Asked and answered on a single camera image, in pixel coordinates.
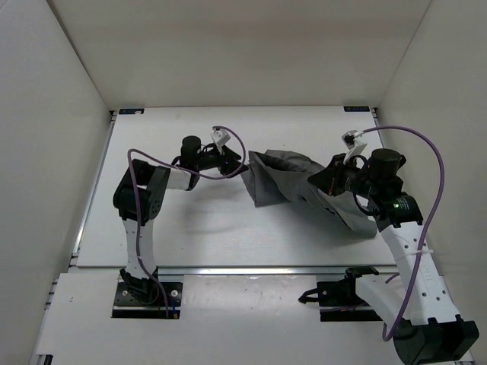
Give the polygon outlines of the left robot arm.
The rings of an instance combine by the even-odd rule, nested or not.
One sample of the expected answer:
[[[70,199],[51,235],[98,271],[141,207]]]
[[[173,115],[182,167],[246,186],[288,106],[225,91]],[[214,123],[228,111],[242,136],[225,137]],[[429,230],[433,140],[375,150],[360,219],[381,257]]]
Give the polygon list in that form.
[[[246,149],[240,137],[223,126],[214,127],[212,141],[190,135],[179,154],[165,163],[135,148],[127,151],[128,168],[113,195],[126,232],[127,264],[120,276],[127,291],[144,306],[163,304],[169,294],[159,281],[154,259],[154,221],[168,190],[190,192],[203,179],[230,179],[246,170]]]

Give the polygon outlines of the grey pleated skirt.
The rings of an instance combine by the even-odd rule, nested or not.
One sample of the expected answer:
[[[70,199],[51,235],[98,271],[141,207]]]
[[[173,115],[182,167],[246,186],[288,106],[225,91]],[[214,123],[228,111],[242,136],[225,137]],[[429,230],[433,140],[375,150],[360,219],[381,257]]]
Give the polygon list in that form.
[[[323,165],[295,151],[250,151],[248,170],[241,178],[257,208],[303,202],[364,238],[375,237],[376,224],[360,212],[352,193],[330,197],[308,182],[323,169]]]

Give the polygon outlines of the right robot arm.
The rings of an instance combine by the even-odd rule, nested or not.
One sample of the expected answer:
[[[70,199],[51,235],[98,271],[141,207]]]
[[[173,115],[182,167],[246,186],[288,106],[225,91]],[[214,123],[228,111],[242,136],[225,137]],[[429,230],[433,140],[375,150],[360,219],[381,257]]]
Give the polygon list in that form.
[[[369,158],[338,154],[309,177],[311,185],[330,197],[350,192],[367,199],[363,209],[372,217],[391,251],[406,292],[400,295],[372,267],[351,268],[341,286],[344,301],[366,302],[384,321],[383,339],[392,341],[404,364],[460,360],[479,338],[473,321],[462,319],[447,292],[425,242],[427,222],[416,200],[403,191],[398,170],[406,157],[380,148]]]

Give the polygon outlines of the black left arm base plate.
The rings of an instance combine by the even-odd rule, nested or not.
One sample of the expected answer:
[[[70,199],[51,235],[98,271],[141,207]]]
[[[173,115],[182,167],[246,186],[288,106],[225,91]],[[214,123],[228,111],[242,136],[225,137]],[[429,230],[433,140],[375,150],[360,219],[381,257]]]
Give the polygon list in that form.
[[[167,302],[159,293],[159,286],[151,294],[137,293],[124,281],[119,281],[113,299],[111,317],[115,319],[169,319],[181,315],[183,282],[162,282]]]

